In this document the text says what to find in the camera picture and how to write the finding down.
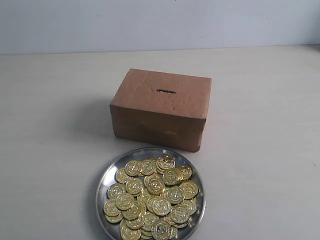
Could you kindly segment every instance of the cardboard box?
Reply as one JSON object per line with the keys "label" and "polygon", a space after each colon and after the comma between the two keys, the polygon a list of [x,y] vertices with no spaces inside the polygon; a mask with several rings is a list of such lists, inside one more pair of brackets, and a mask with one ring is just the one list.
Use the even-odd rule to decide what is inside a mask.
{"label": "cardboard box", "polygon": [[196,152],[210,91],[207,77],[130,69],[110,103],[114,134]]}

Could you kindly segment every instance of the coin stack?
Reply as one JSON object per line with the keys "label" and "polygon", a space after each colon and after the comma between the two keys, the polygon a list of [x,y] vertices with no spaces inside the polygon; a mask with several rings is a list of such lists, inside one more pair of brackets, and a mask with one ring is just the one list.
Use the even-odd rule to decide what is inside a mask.
{"label": "coin stack", "polygon": [[131,160],[116,172],[118,183],[109,187],[103,211],[108,222],[120,222],[123,240],[169,240],[189,224],[197,210],[198,186],[189,180],[190,166],[175,165],[175,158],[164,154]]}

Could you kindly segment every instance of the table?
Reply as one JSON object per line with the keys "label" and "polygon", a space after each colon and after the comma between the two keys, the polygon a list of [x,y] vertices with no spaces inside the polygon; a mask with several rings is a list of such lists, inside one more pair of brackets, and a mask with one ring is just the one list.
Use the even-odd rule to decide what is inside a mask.
{"label": "table", "polygon": [[320,47],[0,56],[0,239],[105,240],[96,187],[117,156],[109,103],[130,68],[212,78],[190,238],[320,238]]}

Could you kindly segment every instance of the box lid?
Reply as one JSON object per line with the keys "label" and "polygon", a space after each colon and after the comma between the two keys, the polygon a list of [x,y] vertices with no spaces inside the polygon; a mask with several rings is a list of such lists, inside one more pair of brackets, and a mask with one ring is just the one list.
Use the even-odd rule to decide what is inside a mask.
{"label": "box lid", "polygon": [[130,69],[111,105],[205,119],[211,78]]}

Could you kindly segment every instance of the white wall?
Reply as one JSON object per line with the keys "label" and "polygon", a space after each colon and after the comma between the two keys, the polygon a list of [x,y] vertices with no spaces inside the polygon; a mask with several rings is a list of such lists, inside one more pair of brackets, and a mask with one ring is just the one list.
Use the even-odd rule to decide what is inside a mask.
{"label": "white wall", "polygon": [[0,0],[0,54],[315,43],[319,0]]}

